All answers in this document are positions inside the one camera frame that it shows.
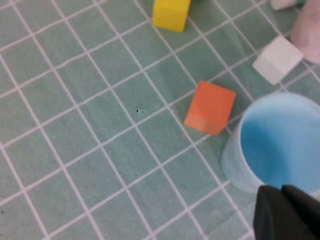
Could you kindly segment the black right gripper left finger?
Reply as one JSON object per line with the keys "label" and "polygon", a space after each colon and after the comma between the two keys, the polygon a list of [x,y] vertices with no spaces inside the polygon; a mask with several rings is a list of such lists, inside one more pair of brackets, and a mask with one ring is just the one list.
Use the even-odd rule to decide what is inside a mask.
{"label": "black right gripper left finger", "polygon": [[318,240],[320,233],[312,233],[293,205],[278,189],[270,185],[258,188],[253,217],[257,240]]}

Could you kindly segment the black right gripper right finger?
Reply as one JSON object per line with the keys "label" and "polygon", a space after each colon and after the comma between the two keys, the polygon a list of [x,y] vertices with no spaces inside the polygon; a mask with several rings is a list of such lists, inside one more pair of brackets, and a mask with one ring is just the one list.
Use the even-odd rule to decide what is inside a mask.
{"label": "black right gripper right finger", "polygon": [[312,233],[320,232],[320,202],[294,185],[285,184],[281,192],[290,201]]}

